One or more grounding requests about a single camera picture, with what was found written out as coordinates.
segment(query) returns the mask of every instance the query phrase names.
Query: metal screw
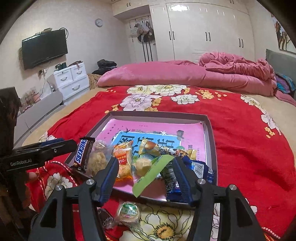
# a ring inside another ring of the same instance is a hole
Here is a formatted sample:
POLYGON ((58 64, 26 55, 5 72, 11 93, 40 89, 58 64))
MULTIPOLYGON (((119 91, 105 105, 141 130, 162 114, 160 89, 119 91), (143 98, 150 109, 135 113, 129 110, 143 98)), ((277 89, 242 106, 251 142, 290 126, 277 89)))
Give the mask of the metal screw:
POLYGON ((234 191, 234 190, 237 189, 237 187, 236 187, 234 184, 230 184, 230 185, 229 185, 229 188, 230 188, 232 191, 234 191))
POLYGON ((88 180, 86 181, 86 184, 87 184, 87 185, 93 185, 93 184, 94 184, 94 179, 88 179, 88 180))
POLYGON ((197 182, 198 182, 200 185, 203 185, 203 184, 205 184, 205 179, 200 178, 200 179, 197 180, 197 182))
POLYGON ((56 185, 55 189, 57 191, 61 191, 63 189, 63 185, 56 185))

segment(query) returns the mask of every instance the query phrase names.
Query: green paper strip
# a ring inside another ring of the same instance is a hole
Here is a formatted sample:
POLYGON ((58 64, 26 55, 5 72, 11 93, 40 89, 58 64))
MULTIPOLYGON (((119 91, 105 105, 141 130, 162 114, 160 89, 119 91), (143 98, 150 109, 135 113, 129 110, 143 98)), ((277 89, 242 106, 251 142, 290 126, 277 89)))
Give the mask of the green paper strip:
POLYGON ((133 185, 133 194, 135 197, 141 195, 144 189, 154 181, 157 175, 164 169, 164 167, 173 160, 173 156, 162 155, 151 161, 152 166, 145 176, 141 177, 137 183, 133 185))

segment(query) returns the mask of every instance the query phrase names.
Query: black flat screen tv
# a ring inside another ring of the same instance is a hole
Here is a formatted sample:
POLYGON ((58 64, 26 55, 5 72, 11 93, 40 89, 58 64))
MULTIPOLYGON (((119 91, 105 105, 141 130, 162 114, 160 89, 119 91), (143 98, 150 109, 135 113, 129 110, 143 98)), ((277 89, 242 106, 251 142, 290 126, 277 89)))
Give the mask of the black flat screen tv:
POLYGON ((24 69, 59 58, 68 53, 64 29, 34 35, 22 41, 24 69))

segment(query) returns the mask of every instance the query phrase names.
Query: flower center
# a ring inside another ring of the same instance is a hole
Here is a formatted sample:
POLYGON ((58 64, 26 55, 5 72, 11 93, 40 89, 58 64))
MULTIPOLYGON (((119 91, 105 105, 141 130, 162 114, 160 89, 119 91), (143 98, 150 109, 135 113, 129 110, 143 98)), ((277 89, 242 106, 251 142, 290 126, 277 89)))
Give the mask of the flower center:
POLYGON ((161 240, 171 240, 175 236, 175 230, 168 223, 163 223, 155 228, 154 235, 161 240))

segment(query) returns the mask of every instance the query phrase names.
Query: clock face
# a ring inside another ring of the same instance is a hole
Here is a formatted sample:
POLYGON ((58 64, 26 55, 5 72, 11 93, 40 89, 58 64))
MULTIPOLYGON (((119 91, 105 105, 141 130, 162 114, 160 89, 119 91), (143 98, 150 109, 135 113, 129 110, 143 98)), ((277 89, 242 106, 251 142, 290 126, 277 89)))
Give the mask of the clock face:
POLYGON ((98 26, 98 27, 102 27, 103 26, 103 20, 98 18, 95 20, 95 24, 98 26))

